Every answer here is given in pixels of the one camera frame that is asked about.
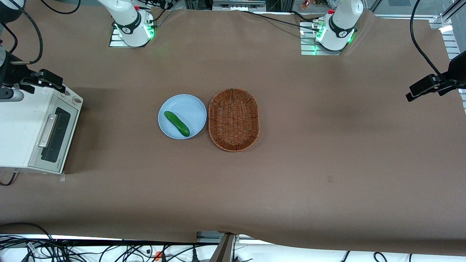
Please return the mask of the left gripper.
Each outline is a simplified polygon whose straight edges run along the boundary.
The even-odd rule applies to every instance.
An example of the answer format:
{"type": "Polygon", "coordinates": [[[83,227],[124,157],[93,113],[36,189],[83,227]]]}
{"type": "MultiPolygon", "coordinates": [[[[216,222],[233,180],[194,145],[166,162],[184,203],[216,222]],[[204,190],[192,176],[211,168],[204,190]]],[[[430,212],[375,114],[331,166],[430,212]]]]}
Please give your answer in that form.
{"type": "Polygon", "coordinates": [[[446,78],[448,81],[439,82],[436,75],[429,74],[425,76],[409,87],[410,92],[406,94],[407,101],[412,102],[430,93],[438,93],[440,96],[444,96],[448,92],[454,91],[456,85],[459,86],[459,88],[465,89],[466,51],[463,51],[449,62],[446,78]]]}

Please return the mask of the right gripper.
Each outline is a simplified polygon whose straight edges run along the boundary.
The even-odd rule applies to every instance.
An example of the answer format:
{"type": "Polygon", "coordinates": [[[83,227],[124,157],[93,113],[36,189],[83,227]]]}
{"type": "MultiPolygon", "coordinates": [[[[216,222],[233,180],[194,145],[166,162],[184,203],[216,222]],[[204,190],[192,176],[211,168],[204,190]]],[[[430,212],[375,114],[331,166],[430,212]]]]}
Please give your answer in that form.
{"type": "Polygon", "coordinates": [[[29,93],[35,94],[36,88],[51,88],[62,94],[66,94],[66,87],[63,85],[63,78],[55,73],[40,69],[39,72],[34,72],[24,64],[13,64],[13,62],[21,61],[10,52],[0,52],[0,84],[1,87],[12,87],[16,84],[20,85],[20,89],[29,93]],[[28,81],[31,76],[37,81],[28,81]]]}

